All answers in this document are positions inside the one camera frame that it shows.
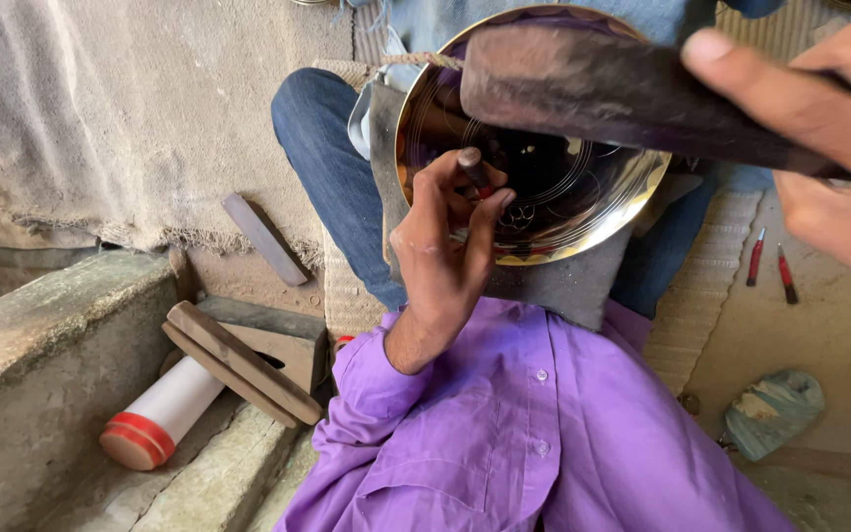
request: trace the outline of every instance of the wooden stick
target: wooden stick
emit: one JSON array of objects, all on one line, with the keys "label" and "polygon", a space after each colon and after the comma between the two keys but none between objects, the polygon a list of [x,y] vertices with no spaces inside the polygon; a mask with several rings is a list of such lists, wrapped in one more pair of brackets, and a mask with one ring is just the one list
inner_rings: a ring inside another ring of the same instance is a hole
[{"label": "wooden stick", "polygon": [[174,344],[179,345],[187,355],[196,359],[200,366],[208,370],[216,379],[224,382],[244,400],[255,405],[259,410],[286,427],[293,429],[298,425],[297,418],[291,416],[290,412],[285,411],[276,402],[265,397],[251,382],[242,379],[237,373],[216,360],[216,357],[194,342],[192,338],[186,336],[186,333],[180,331],[172,322],[163,324],[163,332]]},{"label": "wooden stick", "polygon": [[321,405],[309,393],[271,367],[244,342],[192,303],[178,303],[166,317],[220,362],[277,402],[281,408],[310,425],[321,419]]}]

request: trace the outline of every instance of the white plastic bottle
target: white plastic bottle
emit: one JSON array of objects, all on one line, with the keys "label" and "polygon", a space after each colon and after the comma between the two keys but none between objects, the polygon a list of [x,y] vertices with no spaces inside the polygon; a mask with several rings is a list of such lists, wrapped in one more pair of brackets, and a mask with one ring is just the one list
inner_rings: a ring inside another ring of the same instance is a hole
[{"label": "white plastic bottle", "polygon": [[224,387],[192,357],[183,357],[107,422],[100,444],[131,469],[153,469],[167,461]]}]

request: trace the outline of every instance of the wooden block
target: wooden block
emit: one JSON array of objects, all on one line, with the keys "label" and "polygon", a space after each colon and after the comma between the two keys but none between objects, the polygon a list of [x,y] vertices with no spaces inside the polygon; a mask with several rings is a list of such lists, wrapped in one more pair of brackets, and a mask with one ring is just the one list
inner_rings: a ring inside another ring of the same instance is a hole
[{"label": "wooden block", "polygon": [[200,366],[209,371],[216,379],[225,383],[231,390],[251,404],[258,407],[259,410],[271,416],[275,421],[282,425],[293,429],[298,425],[296,417],[291,416],[290,412],[278,406],[276,402],[265,397],[255,388],[251,382],[242,379],[237,373],[232,371],[228,366],[219,362],[216,357],[212,356],[209,351],[203,349],[199,344],[189,338],[186,333],[182,332],[171,322],[163,323],[163,332],[179,345],[185,354],[196,359]]},{"label": "wooden block", "polygon": [[298,286],[307,282],[310,272],[301,265],[261,207],[248,203],[238,194],[229,194],[222,200],[222,208],[285,284]]},{"label": "wooden block", "polygon": [[169,267],[176,274],[176,297],[180,301],[195,303],[198,294],[196,274],[186,255],[186,250],[176,246],[169,247]]},{"label": "wooden block", "polygon": [[221,322],[219,325],[255,353],[264,353],[281,361],[285,367],[279,371],[301,390],[307,393],[314,391],[317,385],[314,380],[314,344],[309,340]]},{"label": "wooden block", "polygon": [[[312,393],[327,377],[328,335],[322,318],[224,297],[206,297],[196,307],[253,351],[285,363],[281,372],[301,388]],[[309,388],[304,388],[306,381]]]},{"label": "wooden block", "polygon": [[310,425],[321,419],[321,405],[309,393],[271,367],[244,342],[232,336],[192,303],[183,301],[176,304],[166,317],[281,408]]}]

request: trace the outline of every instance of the hand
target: hand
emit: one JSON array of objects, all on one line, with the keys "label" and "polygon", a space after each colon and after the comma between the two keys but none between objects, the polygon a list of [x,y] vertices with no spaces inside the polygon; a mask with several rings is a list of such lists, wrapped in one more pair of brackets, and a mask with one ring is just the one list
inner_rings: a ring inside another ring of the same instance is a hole
[{"label": "hand", "polygon": [[[484,164],[493,186],[507,183]],[[472,207],[454,190],[469,185],[458,150],[445,152],[413,178],[412,209],[390,235],[409,296],[385,340],[386,357],[400,373],[417,373],[455,341],[488,283],[494,226],[515,193],[501,188]],[[449,238],[461,227],[468,227],[464,245]]]},{"label": "hand", "polygon": [[[715,30],[692,35],[682,61],[755,120],[851,170],[851,94],[767,62]],[[851,24],[790,66],[834,70],[851,83]],[[851,267],[851,188],[778,170],[774,181],[790,234]]]}]

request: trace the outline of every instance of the hammer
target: hammer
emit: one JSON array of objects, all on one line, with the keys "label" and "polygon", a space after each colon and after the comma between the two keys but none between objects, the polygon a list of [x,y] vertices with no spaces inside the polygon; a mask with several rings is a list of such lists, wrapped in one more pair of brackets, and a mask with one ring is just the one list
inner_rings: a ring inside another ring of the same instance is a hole
[{"label": "hammer", "polygon": [[[851,93],[835,73],[811,74]],[[479,30],[468,41],[460,95],[467,115],[492,126],[851,181],[842,166],[705,87],[676,48],[593,30]]]}]

